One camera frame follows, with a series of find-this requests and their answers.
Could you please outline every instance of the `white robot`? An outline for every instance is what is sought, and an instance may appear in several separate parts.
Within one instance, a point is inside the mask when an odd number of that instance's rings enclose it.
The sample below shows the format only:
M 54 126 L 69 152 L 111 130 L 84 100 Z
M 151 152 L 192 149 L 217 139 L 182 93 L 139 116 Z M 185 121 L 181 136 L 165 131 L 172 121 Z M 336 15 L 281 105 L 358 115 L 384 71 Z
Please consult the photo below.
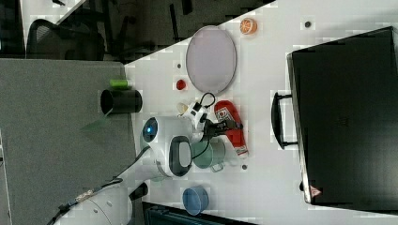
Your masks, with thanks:
M 241 124 L 227 120 L 213 124 L 207 120 L 210 105 L 202 106 L 201 103 L 193 102 L 180 116 L 159 116 L 147 120 L 142 131 L 147 147 L 134 163 L 113 182 L 61 205 L 59 213 L 48 224 L 128 224 L 132 215 L 129 195 L 145 180 L 185 175 L 192 159 L 207 149 L 193 156 L 190 143 L 207 142 L 208 146 L 211 138 L 223 135 L 226 130 L 242 128 Z

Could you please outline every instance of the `red object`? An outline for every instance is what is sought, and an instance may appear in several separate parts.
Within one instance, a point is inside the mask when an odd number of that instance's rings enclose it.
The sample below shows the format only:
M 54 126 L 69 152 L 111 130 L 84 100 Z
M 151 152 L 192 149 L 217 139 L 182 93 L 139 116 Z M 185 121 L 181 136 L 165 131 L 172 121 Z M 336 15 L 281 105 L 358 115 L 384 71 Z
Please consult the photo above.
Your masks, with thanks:
M 216 117 L 221 122 L 225 119 L 235 120 L 237 123 L 242 123 L 240 121 L 239 113 L 237 112 L 237 108 L 235 108 L 234 104 L 228 100 L 222 100 L 217 102 L 214 106 L 214 111 L 216 113 Z M 249 150 L 246 146 L 245 137 L 243 135 L 243 130 L 241 129 L 233 129 L 225 132 L 225 135 L 228 137 L 231 144 L 234 146 L 237 155 L 245 158 L 249 155 Z
M 187 86 L 187 84 L 184 82 L 184 80 L 179 80 L 176 82 L 176 89 L 182 90 Z

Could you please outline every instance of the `green mug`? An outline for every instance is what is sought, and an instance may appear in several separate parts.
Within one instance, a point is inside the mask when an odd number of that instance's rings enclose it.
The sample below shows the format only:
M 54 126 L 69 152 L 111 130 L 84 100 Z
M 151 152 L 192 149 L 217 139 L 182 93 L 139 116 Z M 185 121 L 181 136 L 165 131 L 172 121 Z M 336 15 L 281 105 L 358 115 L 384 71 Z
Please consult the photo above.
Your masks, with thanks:
M 207 142 L 197 142 L 191 144 L 193 156 L 197 156 L 206 148 Z M 200 169 L 210 168 L 213 172 L 223 170 L 223 160 L 225 158 L 225 145 L 221 139 L 212 139 L 207 150 L 201 156 L 195 158 L 193 163 Z

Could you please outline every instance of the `screw hole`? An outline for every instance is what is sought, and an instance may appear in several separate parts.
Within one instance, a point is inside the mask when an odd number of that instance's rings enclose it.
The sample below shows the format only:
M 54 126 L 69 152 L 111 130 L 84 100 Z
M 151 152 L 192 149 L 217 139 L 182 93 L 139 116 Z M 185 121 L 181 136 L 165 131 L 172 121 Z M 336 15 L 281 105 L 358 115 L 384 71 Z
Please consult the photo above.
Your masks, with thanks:
M 311 24 L 311 22 L 306 22 L 304 25 L 305 25 L 305 27 L 309 28 L 312 24 Z

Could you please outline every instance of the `small red lid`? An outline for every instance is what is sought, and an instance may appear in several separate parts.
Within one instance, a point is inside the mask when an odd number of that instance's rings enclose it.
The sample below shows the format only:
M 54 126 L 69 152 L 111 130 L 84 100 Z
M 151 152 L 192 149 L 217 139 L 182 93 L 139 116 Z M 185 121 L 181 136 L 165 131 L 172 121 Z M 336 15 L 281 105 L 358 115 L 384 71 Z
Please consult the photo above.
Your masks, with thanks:
M 176 89 L 182 90 L 187 86 L 187 84 L 184 82 L 184 80 L 179 80 L 176 82 Z

